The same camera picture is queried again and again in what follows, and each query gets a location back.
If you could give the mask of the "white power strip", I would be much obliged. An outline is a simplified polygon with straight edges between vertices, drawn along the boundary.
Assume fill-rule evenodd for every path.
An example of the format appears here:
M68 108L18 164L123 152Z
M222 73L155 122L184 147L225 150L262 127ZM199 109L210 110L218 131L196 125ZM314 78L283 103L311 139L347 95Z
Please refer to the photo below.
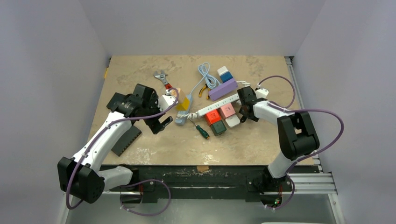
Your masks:
M211 104L211 105L209 105L207 107L204 107L204 108L196 111L196 115L197 115L198 118L201 118L205 114L207 114L207 113L209 113L209 112L211 112L213 110L217 110L217 109L221 108L222 106L224 106L226 104L233 103L233 102L238 101L238 100L239 100L239 95L238 94L233 94L233 95L231 95L231 96L229 96L227 98L219 100L219 101L217 101L217 102L215 102L215 103L213 103L213 104Z

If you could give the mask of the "green handled screwdriver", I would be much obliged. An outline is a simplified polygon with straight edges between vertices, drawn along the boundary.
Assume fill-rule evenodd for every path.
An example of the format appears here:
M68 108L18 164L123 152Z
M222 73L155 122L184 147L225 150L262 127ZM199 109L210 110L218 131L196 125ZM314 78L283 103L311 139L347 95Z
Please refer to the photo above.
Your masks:
M195 126L196 130L198 130L198 132L204 139L208 140L210 138L208 132L205 131L201 126L197 125L192 119L190 119L190 122Z

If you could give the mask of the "adjustable wrench red handle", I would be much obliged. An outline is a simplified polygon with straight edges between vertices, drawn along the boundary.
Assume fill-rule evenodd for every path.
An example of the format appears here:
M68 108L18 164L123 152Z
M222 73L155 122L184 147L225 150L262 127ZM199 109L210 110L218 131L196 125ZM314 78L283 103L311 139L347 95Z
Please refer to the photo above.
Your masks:
M153 76L156 79L160 80L167 90L172 88L172 85L166 79L167 74L163 70L160 70L159 73L157 71L155 71Z

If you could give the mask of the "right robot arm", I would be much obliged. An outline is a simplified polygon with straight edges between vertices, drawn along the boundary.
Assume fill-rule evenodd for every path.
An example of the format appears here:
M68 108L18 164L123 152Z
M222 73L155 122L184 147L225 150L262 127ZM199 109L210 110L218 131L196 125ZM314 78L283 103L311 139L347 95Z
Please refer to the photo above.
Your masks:
M311 154L320 146L319 138L308 112L292 112L265 98L258 98L251 87L237 90L242 115L240 121L247 119L258 122L263 119L277 127L281 152L264 169L262 183L266 189L273 190L280 185L288 169L300 158Z

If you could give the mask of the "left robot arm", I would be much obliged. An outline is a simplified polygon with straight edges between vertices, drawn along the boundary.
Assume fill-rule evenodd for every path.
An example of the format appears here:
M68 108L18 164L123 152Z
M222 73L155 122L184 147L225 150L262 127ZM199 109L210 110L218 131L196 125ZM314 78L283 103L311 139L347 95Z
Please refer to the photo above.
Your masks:
M155 89L137 84L133 93L115 93L107 104L110 111L93 137L72 157L63 157L57 164L60 188L66 193L68 209L74 196L94 203L104 191L123 186L133 191L139 186L138 176L124 165L102 171L104 159L135 122L143 120L153 134L158 134L173 121L171 116L159 119L178 103L179 92L170 88L166 95L158 96Z

